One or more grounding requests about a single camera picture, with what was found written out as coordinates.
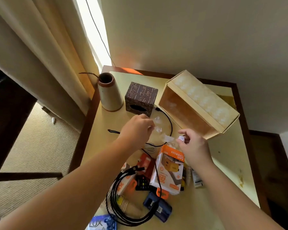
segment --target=open cardboard box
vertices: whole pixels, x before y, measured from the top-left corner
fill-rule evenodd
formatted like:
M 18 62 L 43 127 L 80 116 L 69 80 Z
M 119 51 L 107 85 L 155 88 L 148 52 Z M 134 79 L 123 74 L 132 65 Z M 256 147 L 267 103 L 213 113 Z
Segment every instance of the open cardboard box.
M 159 106 L 182 129 L 205 139 L 224 133 L 240 116 L 187 70 L 166 82 Z

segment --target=brown tissue box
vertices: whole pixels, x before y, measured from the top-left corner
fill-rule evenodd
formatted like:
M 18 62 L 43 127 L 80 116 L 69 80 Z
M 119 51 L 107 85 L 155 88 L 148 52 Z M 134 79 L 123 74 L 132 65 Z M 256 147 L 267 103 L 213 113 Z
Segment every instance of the brown tissue box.
M 224 133 L 240 115 L 187 70 L 166 82 L 159 106 L 205 139 Z
M 126 111 L 134 114 L 146 114 L 150 117 L 158 89 L 131 82 L 125 95 Z

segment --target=coiled black cable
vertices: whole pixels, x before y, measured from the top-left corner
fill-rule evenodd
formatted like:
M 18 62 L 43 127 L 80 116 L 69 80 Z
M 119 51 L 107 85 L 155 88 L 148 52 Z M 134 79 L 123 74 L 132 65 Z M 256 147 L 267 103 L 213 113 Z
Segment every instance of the coiled black cable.
M 162 113 L 165 114 L 165 112 L 163 112 L 158 107 L 156 107 L 156 111 L 161 111 Z M 171 124 L 171 134 L 170 134 L 170 136 L 172 136 L 173 125 L 172 125 L 172 122 L 171 122 L 170 119 L 169 119 L 169 122 Z M 110 129 L 108 129 L 108 131 L 111 132 L 111 133 L 120 134 L 119 131 L 110 130 Z M 146 144 L 149 144 L 149 145 L 154 146 L 154 147 L 161 147 L 164 144 L 166 144 L 166 142 L 164 144 L 161 144 L 161 145 L 153 145 L 151 143 L 146 143 Z M 151 155 L 148 154 L 143 148 L 141 148 L 141 149 L 150 158 L 152 158 Z M 113 220 L 115 220 L 119 224 L 122 224 L 122 225 L 125 225 L 125 226 L 129 226 L 129 227 L 135 227 L 135 226 L 139 226 L 141 224 L 144 224 L 145 222 L 147 222 L 148 220 L 150 220 L 153 217 L 153 215 L 156 213 L 156 211 L 157 211 L 157 209 L 159 207 L 159 201 L 160 201 L 161 197 L 159 197 L 159 200 L 157 202 L 153 203 L 150 211 L 144 217 L 139 218 L 139 219 L 134 219 L 134 218 L 131 218 L 131 217 L 127 216 L 125 213 L 123 213 L 123 211 L 120 209 L 119 205 L 117 204 L 116 193 L 117 193 L 117 188 L 119 186 L 119 183 L 123 180 L 124 177 L 130 176 L 130 175 L 134 175 L 136 173 L 136 171 L 142 171 L 142 170 L 144 170 L 144 167 L 141 167 L 141 168 L 138 168 L 138 166 L 131 167 L 130 169 L 125 170 L 124 172 L 120 172 L 119 175 L 114 180 L 113 185 L 112 185 L 112 189 L 111 189 L 111 191 L 109 191 L 109 192 L 111 192 L 110 196 L 109 196 L 109 201 L 110 201 L 110 205 L 111 205 L 111 208 L 112 208 L 114 214 L 111 214 L 110 211 L 109 211 L 109 207 L 108 207 L 108 193 L 109 192 L 107 193 L 107 196 L 106 196 L 106 208 L 107 208 L 108 214 L 111 216 L 111 218 Z M 156 163 L 155 163 L 155 170 L 156 170 L 156 174 L 157 174 L 157 178 L 158 178 L 158 183 L 159 183 L 159 186 L 160 186 L 160 194 L 162 194 L 162 188 L 161 188 L 161 183 L 160 183 L 160 180 L 159 180 L 159 174 L 158 174 L 158 169 L 157 169 Z

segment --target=wooden table edge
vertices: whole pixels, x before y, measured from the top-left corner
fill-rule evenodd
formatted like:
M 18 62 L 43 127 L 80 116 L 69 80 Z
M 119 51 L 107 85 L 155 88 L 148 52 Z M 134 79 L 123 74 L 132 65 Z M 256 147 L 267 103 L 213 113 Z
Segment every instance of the wooden table edge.
M 144 76 L 150 76 L 150 77 L 160 77 L 160 78 L 166 78 L 166 79 L 170 79 L 174 76 L 173 74 L 167 74 L 167 73 L 157 73 L 157 72 L 150 72 L 150 71 L 144 71 L 144 70 L 138 70 L 138 69 L 129 69 L 129 68 L 121 68 L 121 67 L 104 65 L 102 72 L 109 73 L 110 71 L 138 74 L 138 75 L 144 75 Z M 254 184 L 255 184 L 255 189 L 257 192 L 259 205 L 266 214 L 271 216 L 271 212 L 269 209 L 269 205 L 268 205 L 268 201 L 267 201 L 267 197 L 266 197 L 266 193 L 264 189 L 264 184 L 261 179 L 259 168 L 258 168 L 255 154 L 253 151 L 251 137 L 250 137 L 248 125 L 246 122 L 246 118 L 243 112 L 237 84 L 226 82 L 226 81 L 215 81 L 215 80 L 209 80 L 209 79 L 203 79 L 203 78 L 198 78 L 198 79 L 202 83 L 207 84 L 207 85 L 217 85 L 217 86 L 224 86 L 224 87 L 232 88 L 232 93 L 234 96 L 235 104 L 237 106 L 237 111 L 240 113 L 239 121 L 240 121 L 242 134 L 243 134 L 243 138 L 244 138 L 244 142 L 245 142 L 245 146 L 246 146 L 246 150 L 248 154 L 248 159 L 249 159 L 251 170 L 252 170 L 252 175 L 254 179 Z M 99 102 L 100 102 L 100 95 L 99 95 L 98 89 L 96 89 L 93 95 L 92 101 L 91 101 L 91 106 L 86 115 L 83 129 L 81 131 L 80 137 L 75 147 L 72 161 L 68 169 L 68 173 L 78 168 L 81 164 L 84 151 L 88 142 L 88 138 L 90 136 L 91 129 L 94 123 L 96 112 L 99 106 Z

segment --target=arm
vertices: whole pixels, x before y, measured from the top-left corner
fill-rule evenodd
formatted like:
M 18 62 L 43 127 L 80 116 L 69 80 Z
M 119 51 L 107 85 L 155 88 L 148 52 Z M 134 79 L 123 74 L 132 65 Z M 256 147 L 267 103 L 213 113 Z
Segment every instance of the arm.
M 106 149 L 3 218 L 0 230 L 85 229 L 123 164 L 153 129 L 146 115 L 134 116 Z
M 189 165 L 207 187 L 216 211 L 227 230 L 283 229 L 256 206 L 212 161 L 208 143 L 191 129 L 178 131 L 177 139 Z

